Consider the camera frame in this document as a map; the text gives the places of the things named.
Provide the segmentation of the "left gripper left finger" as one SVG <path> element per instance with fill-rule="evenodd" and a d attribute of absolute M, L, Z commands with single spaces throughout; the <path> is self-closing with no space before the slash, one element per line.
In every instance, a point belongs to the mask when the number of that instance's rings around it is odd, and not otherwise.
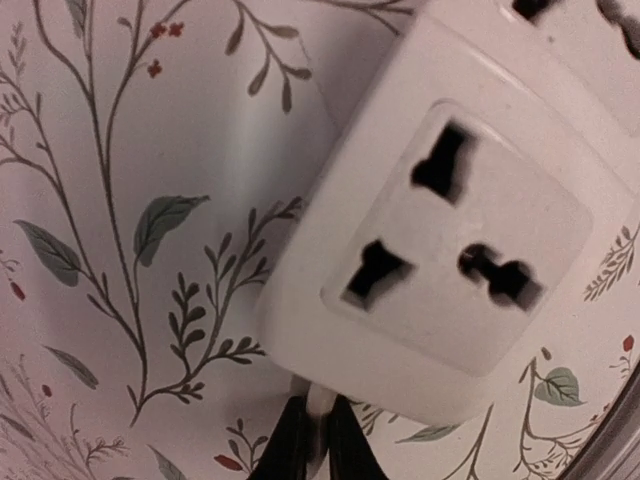
<path fill-rule="evenodd" d="M 252 471 L 253 479 L 314 479 L 327 453 L 328 395 L 290 397 Z"/>

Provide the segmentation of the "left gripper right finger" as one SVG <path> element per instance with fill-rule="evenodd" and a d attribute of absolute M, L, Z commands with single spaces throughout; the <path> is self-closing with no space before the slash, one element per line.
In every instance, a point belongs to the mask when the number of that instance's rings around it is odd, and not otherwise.
<path fill-rule="evenodd" d="M 388 480 L 346 397 L 338 395 L 327 424 L 331 480 Z"/>

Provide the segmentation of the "white power strip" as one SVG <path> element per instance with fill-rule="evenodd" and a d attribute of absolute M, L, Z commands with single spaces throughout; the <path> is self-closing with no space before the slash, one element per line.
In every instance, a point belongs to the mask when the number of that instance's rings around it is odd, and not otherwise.
<path fill-rule="evenodd" d="M 584 76 L 603 27 L 592 1 L 425 4 L 259 302 L 269 356 L 328 412 L 463 422 L 574 307 L 637 191 L 639 130 Z"/>

